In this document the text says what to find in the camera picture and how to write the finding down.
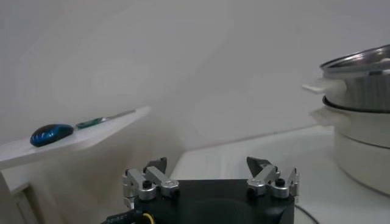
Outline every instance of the white pot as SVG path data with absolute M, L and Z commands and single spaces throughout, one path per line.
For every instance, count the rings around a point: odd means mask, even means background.
M 310 115 L 322 126 L 334 126 L 348 138 L 390 148 L 390 114 L 362 113 L 324 106 Z
M 390 149 L 364 144 L 335 133 L 335 159 L 352 178 L 390 195 Z

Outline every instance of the pot lid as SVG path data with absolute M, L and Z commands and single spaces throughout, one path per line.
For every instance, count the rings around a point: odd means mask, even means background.
M 328 61 L 320 65 L 320 68 L 333 75 L 346 72 L 369 72 L 368 75 L 375 75 L 375 71 L 390 69 L 390 44 Z

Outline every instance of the cable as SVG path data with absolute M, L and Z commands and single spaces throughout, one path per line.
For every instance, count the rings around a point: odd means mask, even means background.
M 149 213 L 144 213 L 144 214 L 142 214 L 142 216 L 148 218 L 150 221 L 150 224 L 154 224 L 154 219 L 153 219 L 152 215 L 150 215 Z
M 303 207 L 299 206 L 299 205 L 295 205 L 295 207 L 299 210 L 301 210 L 303 213 L 305 213 L 309 218 L 311 218 L 315 224 L 319 224 L 318 220 L 316 218 L 314 218 L 306 209 L 304 209 Z

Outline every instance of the white shelf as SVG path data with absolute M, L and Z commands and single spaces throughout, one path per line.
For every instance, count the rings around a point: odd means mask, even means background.
M 134 113 L 81 130 L 57 142 L 36 148 L 30 144 L 30 137 L 0 146 L 0 170 L 39 161 L 53 155 L 88 149 L 116 132 L 139 120 L 150 112 L 149 107 L 137 109 Z

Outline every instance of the stainless steel lid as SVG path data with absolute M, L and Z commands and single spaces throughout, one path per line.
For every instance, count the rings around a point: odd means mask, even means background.
M 382 74 L 390 69 L 390 44 L 328 61 L 320 66 L 326 78 L 352 78 Z

